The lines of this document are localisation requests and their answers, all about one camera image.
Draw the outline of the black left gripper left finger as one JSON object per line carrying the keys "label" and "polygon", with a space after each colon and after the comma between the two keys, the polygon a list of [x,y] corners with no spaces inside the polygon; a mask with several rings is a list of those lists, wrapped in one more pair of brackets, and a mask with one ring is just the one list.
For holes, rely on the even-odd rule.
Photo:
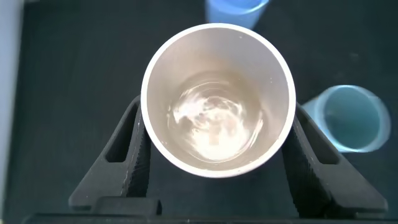
{"label": "black left gripper left finger", "polygon": [[149,186],[150,147],[137,96],[71,194],[69,206],[89,210],[101,197],[145,197]]}

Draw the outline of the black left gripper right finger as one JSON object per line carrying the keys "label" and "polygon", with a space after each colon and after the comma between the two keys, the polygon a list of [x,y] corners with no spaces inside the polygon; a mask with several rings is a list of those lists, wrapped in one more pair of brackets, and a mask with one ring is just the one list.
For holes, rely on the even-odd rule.
{"label": "black left gripper right finger", "polygon": [[282,155],[301,218],[380,218],[387,212],[387,200],[338,152],[300,105]]}

